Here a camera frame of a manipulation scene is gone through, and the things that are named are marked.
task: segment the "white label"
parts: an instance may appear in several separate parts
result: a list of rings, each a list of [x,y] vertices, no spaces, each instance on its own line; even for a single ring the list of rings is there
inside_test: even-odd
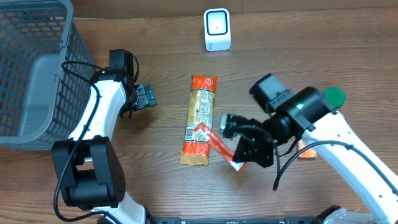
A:
[[[185,131],[185,140],[193,140],[193,127],[187,127],[187,130]]]
[[[230,164],[231,164],[232,167],[234,167],[234,169],[236,171],[239,171],[242,168],[242,166],[244,165],[244,162],[234,162],[234,161],[232,161]]]
[[[195,134],[196,134],[201,140],[204,140],[204,141],[209,141],[209,140],[210,140],[209,135],[207,135],[206,133],[204,133],[201,129],[199,129]]]
[[[208,113],[202,113],[200,114],[200,120],[209,128],[213,127],[213,115]]]

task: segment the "white device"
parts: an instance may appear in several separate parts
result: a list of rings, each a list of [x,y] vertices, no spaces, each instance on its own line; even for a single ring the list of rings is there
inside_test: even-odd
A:
[[[208,9],[203,15],[205,23],[205,46],[207,51],[231,48],[231,24],[229,12],[223,8]]]

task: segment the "snack package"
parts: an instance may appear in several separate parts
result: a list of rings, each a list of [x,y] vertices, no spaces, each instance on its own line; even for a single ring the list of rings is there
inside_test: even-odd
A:
[[[238,172],[246,167],[246,162],[234,162],[234,153],[226,146],[222,140],[204,123],[200,123],[193,132],[201,139],[205,139],[211,148],[221,154],[225,161]]]
[[[297,143],[297,152],[302,150],[305,146],[307,146],[302,140]],[[313,148],[301,153],[298,158],[299,159],[315,159],[318,157],[316,150]]]
[[[192,75],[187,128],[180,164],[205,166],[209,164],[210,145],[206,139],[194,135],[193,129],[202,122],[212,128],[216,86],[217,77]]]

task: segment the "wire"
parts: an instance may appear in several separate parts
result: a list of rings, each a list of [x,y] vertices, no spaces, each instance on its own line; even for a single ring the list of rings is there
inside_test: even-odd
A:
[[[278,151],[278,145],[275,143],[274,138],[271,136],[271,134],[268,133],[268,131],[256,127],[256,126],[251,126],[251,125],[240,125],[236,127],[237,130],[239,129],[252,129],[261,132],[265,136],[267,136],[268,140],[270,140],[271,144],[273,145],[275,149],[275,157],[276,157],[276,164],[277,164],[277,174],[279,174],[280,171],[280,157],[279,157],[279,151]]]
[[[301,135],[299,137],[295,138],[293,143],[290,145],[289,149],[280,156],[282,157],[282,156],[286,156],[287,154],[290,154],[293,151],[294,147],[297,145],[297,143],[300,141],[300,139],[301,139]]]
[[[116,224],[121,224],[114,216],[112,216],[111,214],[109,214],[108,212],[105,212],[105,211],[90,212],[90,213],[87,213],[86,215],[82,215],[82,216],[79,216],[79,217],[66,218],[60,213],[60,210],[58,208],[58,196],[59,196],[59,192],[60,192],[60,189],[61,189],[61,184],[62,184],[63,178],[65,177],[65,173],[66,173],[67,167],[70,164],[70,162],[72,160],[72,157],[73,157],[73,155],[76,152],[77,146],[79,145],[80,141],[83,139],[84,135],[86,134],[86,132],[87,132],[89,126],[90,126],[91,121],[94,118],[95,112],[96,112],[96,110],[98,108],[98,104],[100,103],[100,98],[101,98],[100,91],[97,88],[97,86],[95,86],[93,83],[91,83],[87,78],[85,78],[85,77],[83,77],[81,75],[78,75],[75,72],[73,72],[73,71],[71,71],[71,70],[69,70],[69,69],[67,69],[65,67],[66,64],[73,64],[73,63],[87,65],[87,66],[91,66],[91,67],[103,70],[103,68],[101,68],[99,66],[92,65],[92,64],[86,63],[86,62],[69,61],[69,62],[63,62],[61,64],[61,67],[62,67],[62,69],[64,71],[66,71],[66,72],[70,73],[71,75],[74,75],[74,76],[82,79],[84,82],[87,82],[88,84],[90,84],[95,89],[97,97],[96,97],[96,101],[95,101],[95,105],[94,105],[93,111],[91,112],[90,117],[87,119],[87,123],[86,123],[86,125],[84,125],[83,131],[81,132],[79,138],[75,142],[75,145],[73,146],[72,150],[70,151],[70,154],[69,154],[69,157],[67,159],[67,162],[65,163],[65,166],[63,167],[63,170],[62,170],[62,173],[61,173],[61,176],[60,176],[60,178],[58,180],[57,187],[55,188],[54,200],[53,200],[54,212],[55,212],[56,216],[59,219],[61,219],[62,221],[64,221],[64,222],[75,222],[75,221],[82,220],[82,219],[87,218],[87,217],[91,217],[93,215],[99,215],[99,214],[105,215],[106,214],[110,219],[112,219],[113,222],[115,222]]]
[[[77,75],[75,72],[73,72],[73,71],[71,71],[71,70],[69,70],[69,69],[67,69],[67,68],[65,67],[65,65],[68,65],[68,64],[87,65],[87,66],[90,66],[90,67],[93,67],[93,68],[97,68],[97,69],[100,69],[100,70],[104,70],[104,68],[101,68],[100,66],[93,65],[93,64],[87,63],[87,62],[68,61],[68,62],[63,62],[63,63],[61,64],[61,67],[63,68],[64,71],[67,71],[68,73],[70,73],[70,74],[72,74],[72,75],[74,75],[74,76],[77,76],[77,77],[79,77],[79,78],[80,78],[80,75]]]
[[[137,63],[137,70],[136,70],[136,75],[134,76],[134,78],[132,79],[132,81],[135,83],[138,80],[138,74],[139,74],[139,64],[138,64],[138,59],[135,55],[131,54],[131,56],[134,58],[134,60]]]
[[[386,182],[386,184],[392,189],[392,191],[398,195],[398,190],[395,188],[395,186],[390,182],[390,180],[381,172],[381,170],[372,162],[372,160],[370,160],[365,154],[363,154],[363,152],[361,152],[359,149],[355,148],[353,145],[345,143],[345,142],[341,142],[341,141],[333,141],[333,140],[329,140],[329,141],[318,141],[315,143],[311,143],[307,146],[305,146],[302,150],[300,150],[299,152],[296,152],[283,166],[283,168],[280,170],[279,174],[277,174],[277,177],[275,179],[274,182],[274,186],[273,189],[277,190],[278,189],[278,185],[279,185],[279,180],[282,177],[282,174],[286,171],[286,169],[288,168],[288,166],[294,161],[294,159],[296,159],[299,155],[301,155],[301,153],[309,150],[312,147],[315,146],[319,146],[319,145],[323,145],[323,144],[336,144],[336,145],[340,145],[340,146],[344,146],[345,148],[347,148],[347,150],[352,150],[354,152],[356,152],[358,155],[360,155],[366,162],[368,162],[368,164],[380,175],[380,177]]]

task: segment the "black base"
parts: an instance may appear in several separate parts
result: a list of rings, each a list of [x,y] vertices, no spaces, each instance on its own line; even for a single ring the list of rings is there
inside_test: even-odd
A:
[[[286,217],[285,219],[197,219],[154,218],[156,224],[311,224],[316,217]]]

